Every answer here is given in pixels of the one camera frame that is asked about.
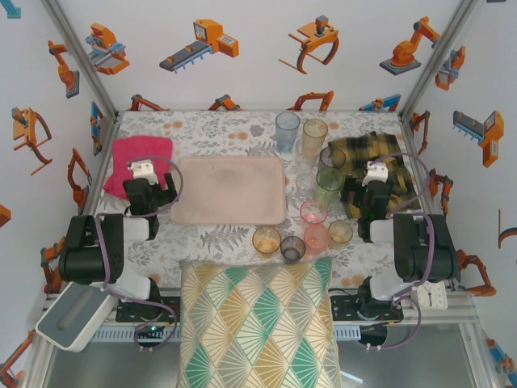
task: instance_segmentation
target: white wall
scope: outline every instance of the white wall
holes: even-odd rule
[[[44,275],[40,249],[50,247],[63,236],[70,218],[77,214],[72,190],[66,180],[67,165],[75,147],[95,177],[101,154],[94,158],[90,137],[90,104],[94,96],[83,78],[80,94],[67,99],[65,85],[57,74],[57,61],[48,52],[48,40],[63,43],[41,2],[17,0],[21,19],[7,19],[0,13],[2,66],[0,79],[0,205],[12,218],[0,228],[0,362],[3,362],[34,327],[44,299]],[[63,54],[70,69],[77,64]],[[43,156],[53,161],[31,176],[40,162],[13,141],[11,109],[31,107],[47,122],[53,139],[40,147]],[[44,138],[37,125],[36,135]],[[77,168],[76,182],[86,185]],[[15,365],[14,371],[23,367]]]
[[[393,48],[413,33],[414,22],[423,16],[442,33],[457,0],[411,1],[353,0],[313,2],[286,0],[67,0],[63,9],[81,39],[100,23],[124,44],[131,65],[118,74],[99,74],[118,109],[127,109],[137,93],[173,109],[207,109],[215,98],[229,94],[245,109],[288,108],[299,95],[334,90],[330,109],[353,109],[396,93],[405,98],[423,66],[393,76],[379,67],[392,56]],[[334,60],[324,66],[305,59],[303,75],[280,63],[296,63],[300,44],[288,37],[297,28],[326,15],[339,30],[340,47]],[[240,55],[222,53],[198,60],[177,74],[159,63],[195,40],[192,23],[213,19],[225,33],[239,41]],[[84,49],[90,46],[83,41]],[[330,46],[320,48],[324,57]],[[416,53],[423,64],[431,55],[425,38]],[[319,101],[307,108],[319,107]]]
[[[454,181],[448,227],[456,249],[478,255],[498,290],[495,297],[475,298],[482,325],[514,359],[517,358],[517,238],[507,238],[498,249],[498,209],[502,210],[503,230],[517,226],[516,13],[517,2],[480,2],[453,45],[454,49],[466,46],[460,77],[449,91],[430,86],[416,111],[431,113],[424,161],[429,168],[436,168],[439,174]],[[505,134],[499,141],[498,160],[485,168],[477,143],[452,129],[452,113],[458,110],[483,122],[496,109],[505,121]],[[415,136],[417,146],[421,141],[422,131]],[[439,195],[435,199],[438,206]],[[479,285],[481,278],[477,270],[469,269],[462,273],[462,281],[470,287]]]

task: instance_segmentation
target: blue cup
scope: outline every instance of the blue cup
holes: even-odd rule
[[[296,134],[300,127],[300,117],[294,112],[280,113],[276,119],[276,149],[280,152],[289,152],[294,146]]]

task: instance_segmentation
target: wire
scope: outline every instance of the wire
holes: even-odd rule
[[[350,295],[351,297],[355,296],[355,295],[352,295],[351,293],[349,293],[348,291],[346,291],[345,289],[339,289],[339,288],[328,289],[329,293],[332,291],[341,291],[342,293],[345,293],[346,295]]]
[[[423,162],[423,160],[420,159],[417,155],[410,154],[410,153],[407,153],[407,152],[396,152],[396,153],[393,153],[393,154],[381,156],[380,158],[374,160],[372,163],[382,162],[386,158],[392,158],[392,157],[395,157],[395,156],[407,156],[409,158],[412,158],[418,164],[420,164],[423,167],[423,170],[426,172],[426,177],[427,177],[426,185],[424,187],[425,188],[429,187],[429,184],[431,183],[431,176],[429,175],[429,169],[427,168],[427,166]],[[396,212],[400,211],[401,209],[405,208],[407,205],[415,202],[421,196],[423,196],[423,193],[425,192],[425,188],[424,188],[424,190],[419,192],[417,195],[415,195],[413,198],[407,200],[403,204],[398,205],[389,214],[389,217],[390,218],[393,217]],[[420,310],[420,306],[418,305],[417,302],[415,302],[413,299],[411,299],[411,297],[409,295],[406,295],[406,294],[413,287],[419,287],[419,286],[423,285],[427,281],[427,279],[429,278],[429,274],[431,273],[431,268],[432,268],[432,264],[433,264],[433,259],[434,259],[434,256],[435,256],[435,227],[433,226],[431,218],[425,212],[413,213],[412,215],[413,216],[422,216],[426,220],[426,223],[427,223],[427,229],[428,229],[428,233],[429,233],[429,249],[428,249],[428,252],[427,252],[426,269],[424,270],[424,273],[423,273],[423,276],[422,276],[421,280],[417,281],[413,285],[409,285],[408,287],[406,287],[402,291],[400,291],[398,293],[395,293],[393,295],[392,304],[394,306],[397,306],[398,308],[401,308],[401,301],[409,300],[410,303],[413,304],[416,307],[416,310],[418,312],[417,325],[416,325],[415,329],[413,330],[413,332],[407,338],[405,338],[403,341],[401,341],[401,342],[399,342],[397,344],[389,345],[389,346],[385,346],[385,347],[381,347],[379,345],[379,346],[377,346],[377,351],[380,351],[380,350],[394,350],[394,349],[400,348],[400,347],[408,344],[418,334],[418,331],[420,330],[420,325],[422,324],[422,311]],[[370,344],[368,344],[366,346],[367,351],[369,350],[369,348],[370,348]]]
[[[426,181],[425,188],[429,187],[429,184],[431,183],[431,176],[429,175],[429,169],[427,168],[426,163],[424,163],[423,160],[421,158],[419,158],[417,155],[410,154],[408,152],[395,152],[393,154],[381,156],[380,158],[377,158],[376,160],[374,160],[372,163],[373,164],[379,163],[379,162],[382,162],[383,160],[385,160],[387,158],[392,158],[392,157],[395,157],[395,156],[407,156],[409,158],[412,158],[418,164],[420,164],[420,166],[422,166],[423,170],[426,172],[427,181]],[[425,192],[425,189],[422,190],[421,192],[419,192],[413,198],[411,198],[411,199],[407,200],[406,202],[404,202],[403,204],[398,205],[389,214],[390,218],[393,217],[393,215],[396,212],[398,212],[399,210],[405,208],[407,205],[415,202],[417,199],[419,199],[421,196],[423,196],[424,192]],[[426,269],[424,270],[422,279],[420,281],[418,281],[415,285],[410,285],[410,286],[406,287],[405,289],[403,289],[402,291],[399,291],[398,293],[393,295],[393,303],[399,297],[401,297],[402,295],[405,295],[412,287],[419,287],[419,286],[423,285],[427,281],[427,279],[429,278],[429,274],[431,273],[431,267],[433,265],[433,258],[435,257],[435,227],[433,226],[433,222],[432,222],[431,218],[426,213],[424,213],[424,212],[413,213],[413,215],[414,216],[422,216],[426,220],[426,222],[427,222],[427,229],[429,231],[429,250],[427,252]]]
[[[124,215],[124,217],[127,217],[127,218],[147,218],[147,217],[156,216],[156,215],[158,215],[160,213],[165,213],[165,212],[167,212],[170,209],[170,207],[172,205],[174,205],[176,202],[178,202],[179,197],[181,196],[181,193],[183,191],[183,175],[182,175],[181,171],[178,169],[178,166],[176,166],[174,163],[172,163],[171,160],[169,160],[167,158],[163,158],[162,156],[156,156],[156,155],[143,156],[141,158],[135,158],[135,159],[129,161],[128,162],[128,166],[131,166],[131,163],[133,163],[133,162],[138,162],[138,161],[146,160],[146,159],[158,159],[158,160],[162,160],[163,162],[168,162],[176,170],[176,172],[178,172],[179,181],[180,181],[180,184],[181,184],[181,186],[180,186],[180,188],[178,190],[178,194],[176,195],[176,197],[169,204],[161,207],[160,209],[158,209],[154,213],[144,214],[144,215],[140,215],[140,216],[133,216],[133,215],[125,216]],[[113,297],[117,297],[119,299],[122,299],[123,301],[128,301],[128,302],[133,302],[133,303],[140,303],[142,305],[161,307],[162,309],[167,310],[170,313],[170,315],[174,319],[174,327],[170,331],[169,335],[166,338],[164,338],[163,341],[160,344],[158,344],[158,345],[153,347],[154,349],[159,349],[163,345],[165,345],[170,340],[170,338],[172,338],[172,336],[176,332],[176,328],[178,326],[178,319],[177,319],[176,313],[168,305],[165,305],[163,303],[146,301],[144,299],[136,299],[134,297],[128,297],[126,295],[122,295],[122,294],[116,293],[112,289],[108,288],[109,280],[110,280],[110,277],[111,277],[111,270],[110,270],[109,259],[107,257],[106,243],[104,241],[104,234],[103,234],[103,230],[101,228],[101,219],[100,219],[101,217],[106,216],[106,215],[107,215],[106,213],[99,213],[99,214],[97,214],[95,216],[95,228],[97,230],[99,246],[100,246],[100,250],[101,250],[101,253],[102,253],[102,257],[103,257],[104,272],[105,272],[104,273],[103,287],[101,288],[101,290],[102,291],[107,291],[108,294],[112,295]],[[140,344],[138,343],[138,334],[139,334],[139,331],[135,330],[135,334],[133,336],[133,342],[137,346],[140,346]]]
[[[378,345],[376,347],[378,352],[381,352],[381,351],[384,351],[384,350],[394,350],[394,349],[401,348],[402,346],[408,344],[418,334],[418,332],[420,331],[420,327],[422,325],[422,311],[420,310],[420,306],[418,305],[418,303],[415,302],[413,299],[411,299],[411,297],[409,297],[409,296],[403,296],[399,300],[400,301],[403,301],[403,300],[410,301],[410,303],[412,303],[415,306],[415,308],[417,309],[417,312],[418,312],[417,324],[416,324],[414,330],[411,332],[411,334],[408,337],[406,337],[405,339],[403,339],[402,341],[400,341],[400,342],[398,342],[396,344],[393,344],[393,345],[388,345],[388,346],[380,346],[380,345]],[[366,345],[365,348],[366,348],[367,352],[370,350],[370,347],[371,347],[370,344]]]

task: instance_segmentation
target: green cup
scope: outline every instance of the green cup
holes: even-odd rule
[[[316,175],[316,187],[314,188],[314,198],[318,198],[325,202],[327,206],[332,204],[332,201],[343,188],[345,179],[341,172],[332,167],[327,167],[320,170]]]

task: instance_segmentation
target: geometric pattern pillow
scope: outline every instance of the geometric pattern pillow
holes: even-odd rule
[[[340,387],[331,265],[182,262],[177,387]]]

